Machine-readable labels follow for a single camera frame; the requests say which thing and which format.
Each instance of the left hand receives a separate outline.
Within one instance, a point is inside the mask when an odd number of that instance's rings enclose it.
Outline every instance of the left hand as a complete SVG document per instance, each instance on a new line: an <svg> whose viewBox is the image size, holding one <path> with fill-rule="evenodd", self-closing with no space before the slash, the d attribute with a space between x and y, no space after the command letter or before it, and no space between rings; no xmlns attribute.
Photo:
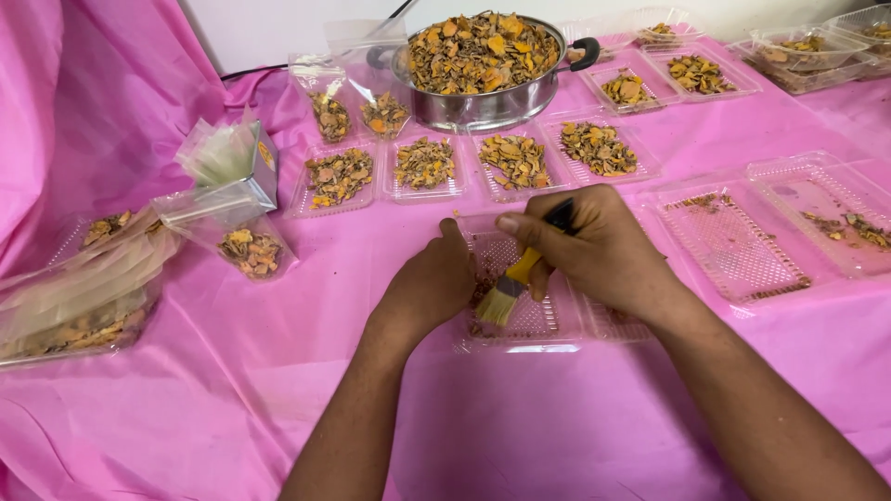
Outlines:
<svg viewBox="0 0 891 501"><path fill-rule="evenodd" d="M467 307L473 295L474 261L458 224L439 222L442 236L407 260L368 319L366 334L398 336L414 349L424 336Z"/></svg>

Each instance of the brush bristles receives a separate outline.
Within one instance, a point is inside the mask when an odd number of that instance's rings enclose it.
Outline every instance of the brush bristles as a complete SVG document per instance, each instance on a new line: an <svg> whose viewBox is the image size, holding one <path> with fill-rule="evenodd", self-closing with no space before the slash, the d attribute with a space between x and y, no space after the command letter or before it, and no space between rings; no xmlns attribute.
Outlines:
<svg viewBox="0 0 891 501"><path fill-rule="evenodd" d="M504 327L515 304L517 298L494 287L477 306L477 317L483 322Z"/></svg>

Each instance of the electrical cord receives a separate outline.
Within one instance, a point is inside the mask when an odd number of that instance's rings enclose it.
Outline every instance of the electrical cord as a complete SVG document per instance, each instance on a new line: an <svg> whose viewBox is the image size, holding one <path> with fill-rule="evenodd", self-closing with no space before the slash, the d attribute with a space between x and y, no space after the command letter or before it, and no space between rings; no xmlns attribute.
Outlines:
<svg viewBox="0 0 891 501"><path fill-rule="evenodd" d="M399 5L398 9L393 11L393 13L390 14L389 17L387 17L387 19L397 18L399 16L399 14L402 13L402 11L404 11L406 8L408 8L409 5L413 4L414 2L416 2L416 0L405 0L404 2L402 2L402 5ZM287 64L276 64L275 66L262 66L260 68L253 68L250 70L242 70L242 71L236 71L234 73L229 73L228 75L223 75L222 77L220 77L220 80L225 82L226 80L231 80L232 78L238 78L243 75L247 75L249 73L256 73L258 71L284 70L286 68L288 68Z"/></svg>

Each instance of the forearm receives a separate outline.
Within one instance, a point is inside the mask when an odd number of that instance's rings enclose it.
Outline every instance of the forearm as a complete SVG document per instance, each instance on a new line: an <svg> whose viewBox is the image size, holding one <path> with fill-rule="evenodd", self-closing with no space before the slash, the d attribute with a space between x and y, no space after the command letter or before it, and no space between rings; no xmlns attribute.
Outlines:
<svg viewBox="0 0 891 501"><path fill-rule="evenodd" d="M652 325L753 499L883 499L891 489L845 438L690 294L684 318Z"/></svg>
<svg viewBox="0 0 891 501"><path fill-rule="evenodd" d="M396 404L411 348L370 324L300 452L279 501L378 501L387 479Z"/></svg>

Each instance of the white wall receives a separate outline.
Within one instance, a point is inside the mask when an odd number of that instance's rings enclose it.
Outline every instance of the white wall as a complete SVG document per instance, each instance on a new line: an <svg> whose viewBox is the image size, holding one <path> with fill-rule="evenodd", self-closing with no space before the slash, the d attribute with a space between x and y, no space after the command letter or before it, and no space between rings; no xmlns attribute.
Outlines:
<svg viewBox="0 0 891 501"><path fill-rule="evenodd" d="M223 73L288 61L288 53L326 52L322 23L379 19L403 0L179 0L210 60ZM738 40L750 29L822 22L871 0L683 0L709 35ZM405 16L409 32L459 13L518 12L545 21L665 4L659 0L417 0Z"/></svg>

